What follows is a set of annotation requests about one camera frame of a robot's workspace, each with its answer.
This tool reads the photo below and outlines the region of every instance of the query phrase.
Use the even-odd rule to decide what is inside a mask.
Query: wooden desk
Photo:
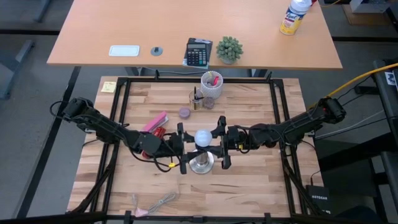
[[[117,77],[103,77],[97,93],[95,108],[104,115],[110,114],[113,93],[102,93],[105,81],[116,81]],[[285,92],[291,116],[305,111],[298,79],[284,79]],[[138,83],[132,82],[127,104],[125,123],[129,129],[138,129],[166,110],[169,122],[167,131],[176,131],[181,106],[188,106],[188,93],[199,83]],[[118,120],[120,106],[116,112]],[[270,89],[268,84],[225,83],[223,93],[212,110],[193,111],[191,117],[183,120],[184,130],[194,135],[198,129],[214,129],[220,115],[226,116],[227,125],[251,126],[257,123],[275,123]],[[95,138],[88,134],[86,142]],[[194,144],[186,144],[187,151]],[[83,148],[79,167],[73,185],[68,209],[75,208],[94,186],[103,143],[96,141]],[[216,159],[210,173],[198,175],[187,167],[188,174],[181,175],[179,169],[162,173],[155,165],[140,162],[121,145],[113,180],[109,214],[123,215],[133,210],[132,194],[138,197],[139,208],[148,209],[169,192],[180,192],[180,197],[162,206],[155,215],[167,216],[222,216],[263,217],[264,212],[272,217],[289,217],[285,182],[282,172],[279,147],[261,147],[249,154],[230,151],[232,166],[221,169]],[[308,144],[298,145],[298,161],[303,184],[310,182],[310,176],[319,170],[315,150]],[[320,174],[314,182],[322,185]],[[299,209],[297,191],[293,187],[296,211]],[[103,192],[99,198],[99,208]]]
[[[319,3],[293,36],[279,32],[290,0],[76,0],[47,63],[181,67],[189,37],[212,40],[210,65],[228,68],[342,68]],[[236,37],[244,54],[223,64],[216,45]],[[138,57],[110,57],[111,45],[140,45]],[[150,54],[153,47],[164,52]]]

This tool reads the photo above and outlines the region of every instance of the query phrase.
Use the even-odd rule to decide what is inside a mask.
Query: plant pot
[[[236,60],[230,60],[230,59],[228,59],[228,58],[220,58],[221,59],[221,61],[223,61],[225,64],[227,64],[227,65],[232,65],[233,63],[235,63],[236,62]]]

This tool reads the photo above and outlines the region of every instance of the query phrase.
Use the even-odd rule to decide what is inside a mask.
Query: calculator screen
[[[205,44],[188,44],[188,48],[205,48]]]

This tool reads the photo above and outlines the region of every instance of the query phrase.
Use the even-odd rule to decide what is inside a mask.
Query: yellow sticky note
[[[116,82],[104,82],[101,92],[113,93],[116,89]]]

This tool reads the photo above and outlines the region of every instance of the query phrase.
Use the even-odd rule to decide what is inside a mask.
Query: succulent plant
[[[217,57],[221,58],[224,63],[234,63],[237,59],[241,58],[242,45],[236,38],[223,37],[223,40],[218,43]]]

